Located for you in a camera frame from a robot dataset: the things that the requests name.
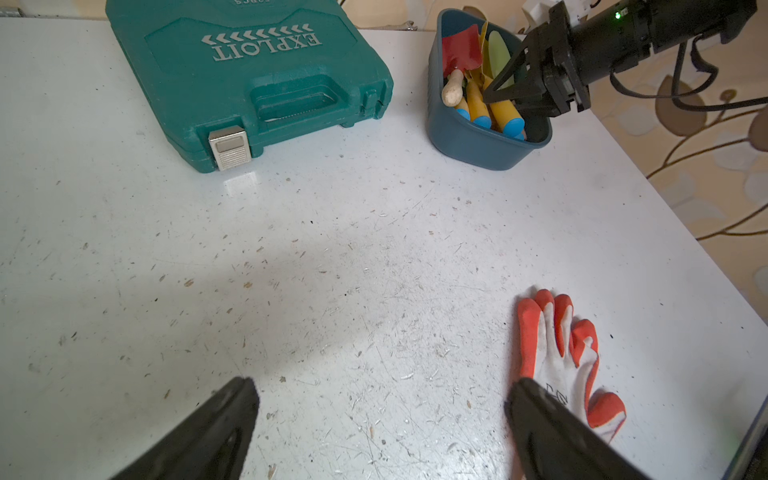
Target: glove finger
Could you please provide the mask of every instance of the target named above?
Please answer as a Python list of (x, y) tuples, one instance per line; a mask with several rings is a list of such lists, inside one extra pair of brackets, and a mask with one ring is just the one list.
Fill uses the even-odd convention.
[(571, 330), (571, 355), (574, 357), (574, 364), (579, 366), (581, 357), (585, 349), (592, 349), (598, 352), (598, 333), (594, 330), (594, 325), (589, 320), (582, 320)]
[(542, 289), (536, 293), (536, 303), (541, 311), (544, 312), (544, 321), (546, 324), (546, 348), (550, 355), (557, 352), (558, 344), (555, 342), (554, 334), (554, 298), (549, 290)]
[(529, 298), (518, 304), (520, 324), (520, 377), (534, 378), (547, 354), (544, 314)]
[(573, 350), (571, 324), (573, 323), (574, 305), (568, 295), (554, 298), (554, 340), (558, 344), (561, 357)]
[(587, 422), (593, 431), (609, 443), (627, 419), (627, 409), (618, 395), (601, 395), (589, 409)]
[(598, 366), (600, 365), (600, 358), (598, 353), (593, 349), (590, 349), (584, 345), (583, 342), (579, 342), (581, 352), (579, 356), (579, 363), (576, 368), (576, 376), (573, 381), (573, 389), (571, 390), (571, 401), (573, 406), (571, 411), (584, 423), (587, 422), (587, 407), (589, 398), (592, 395), (592, 385), (594, 379), (598, 374)]

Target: cable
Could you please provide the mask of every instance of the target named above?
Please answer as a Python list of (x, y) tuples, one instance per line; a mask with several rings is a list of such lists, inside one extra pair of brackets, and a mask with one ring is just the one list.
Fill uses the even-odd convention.
[[(691, 50), (690, 56), (691, 60), (694, 59), (694, 49), (696, 48), (696, 42), (700, 40), (701, 37), (697, 37), (694, 40), (694, 48)], [(683, 72), (683, 60), (685, 59), (685, 42), (680, 44), (680, 48), (677, 50), (677, 62), (675, 63), (674, 67), (674, 76), (672, 77), (672, 103), (675, 107), (681, 109), (681, 110), (688, 110), (688, 111), (725, 111), (725, 110), (733, 110), (735, 108), (744, 108), (744, 107), (754, 107), (755, 105), (762, 105), (762, 104), (768, 104), (768, 97), (760, 97), (760, 98), (753, 98), (751, 100), (743, 100), (743, 101), (735, 101), (733, 103), (729, 104), (720, 104), (720, 105), (691, 105), (687, 103), (683, 103), (683, 101), (680, 99), (680, 97), (683, 97), (683, 95), (678, 94), (680, 91), (680, 74)]]
[(683, 73), (683, 63), (685, 62), (685, 52), (687, 50), (687, 43), (683, 42), (680, 44), (680, 47), (677, 49), (677, 60), (674, 64), (674, 75), (672, 77), (672, 85), (671, 85), (671, 94), (670, 95), (645, 95), (641, 93), (637, 93), (636, 91), (632, 91), (619, 82), (619, 79), (616, 78), (616, 75), (613, 71), (611, 71), (611, 85), (616, 89), (617, 92), (620, 94), (627, 95), (629, 97), (635, 97), (635, 98), (670, 98), (672, 100), (672, 103), (680, 108), (681, 110), (688, 110), (688, 111), (725, 111), (725, 110), (733, 110), (735, 108), (744, 108), (744, 107), (754, 107), (755, 105), (762, 105), (762, 104), (768, 104), (768, 97), (760, 97), (760, 98), (753, 98), (751, 100), (744, 100), (744, 101), (737, 101), (733, 103), (728, 104), (720, 104), (720, 105), (691, 105), (684, 103), (681, 98), (684, 97), (690, 97), (691, 95), (699, 94), (702, 91), (709, 88), (715, 81), (715, 78), (717, 78), (717, 74), (719, 72), (719, 69), (712, 65), (711, 63), (704, 60), (701, 56), (701, 53), (699, 53), (699, 49), (696, 45), (696, 43), (703, 38), (702, 35), (699, 35), (696, 37), (691, 45), (690, 50), (690, 60), (694, 64), (694, 67), (698, 71), (702, 71), (705, 73), (709, 73), (709, 78), (704, 81), (703, 84), (699, 85), (695, 89), (688, 91), (684, 94), (680, 93), (680, 76)]
[[(635, 97), (635, 98), (680, 98), (680, 97), (690, 97), (691, 95), (699, 94), (702, 91), (705, 91), (707, 88), (709, 88), (710, 85), (712, 85), (715, 81), (715, 78), (717, 78), (717, 74), (719, 72), (719, 69), (712, 65), (711, 63), (706, 62), (703, 58), (701, 58), (701, 54), (699, 54), (699, 49), (696, 47), (696, 42), (699, 41), (699, 38), (696, 38), (694, 40), (694, 45), (691, 48), (690, 52), (690, 58), (691, 61), (694, 63), (694, 66), (698, 71), (704, 71), (706, 73), (709, 73), (709, 78), (701, 85), (696, 87), (695, 89), (688, 91), (684, 94), (679, 93), (678, 91), (672, 91), (671, 95), (645, 95), (641, 93), (637, 93), (636, 91), (632, 91), (619, 82), (619, 79), (616, 78), (616, 75), (613, 71), (611, 71), (611, 85), (614, 86), (617, 92), (620, 94), (627, 95), (628, 97)], [(680, 44), (680, 47), (677, 49), (677, 60), (675, 61), (674, 68), (677, 72), (678, 69), (680, 72), (683, 71), (683, 62), (685, 61), (685, 51), (686, 51), (686, 43), (683, 42)]]

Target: green tool case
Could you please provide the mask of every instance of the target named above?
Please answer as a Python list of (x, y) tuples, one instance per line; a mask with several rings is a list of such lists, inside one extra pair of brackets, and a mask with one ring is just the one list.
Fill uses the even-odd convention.
[(200, 172), (381, 118), (392, 76), (335, 0), (107, 0), (168, 141)]

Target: floral wallpaper pattern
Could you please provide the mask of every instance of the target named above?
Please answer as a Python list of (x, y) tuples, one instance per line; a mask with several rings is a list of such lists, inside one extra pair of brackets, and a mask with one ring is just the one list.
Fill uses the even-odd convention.
[[(727, 104), (768, 95), (768, 0), (728, 45), (700, 41), (720, 67), (714, 84), (691, 104)], [(669, 94), (676, 48), (654, 55), (619, 77), (645, 94)], [(687, 60), (681, 91), (706, 78)], [(768, 108), (690, 112), (672, 100), (618, 94), (591, 86), (593, 111), (656, 187), (672, 211), (752, 307), (768, 322)]]

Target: work glove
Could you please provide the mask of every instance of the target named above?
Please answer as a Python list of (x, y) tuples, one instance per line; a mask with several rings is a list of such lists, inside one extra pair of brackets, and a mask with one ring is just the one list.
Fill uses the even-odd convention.
[(573, 310), (568, 295), (552, 298), (549, 290), (518, 304), (520, 377), (536, 381), (608, 443), (627, 410), (615, 393), (592, 395), (600, 364), (598, 335), (589, 320), (573, 324)]

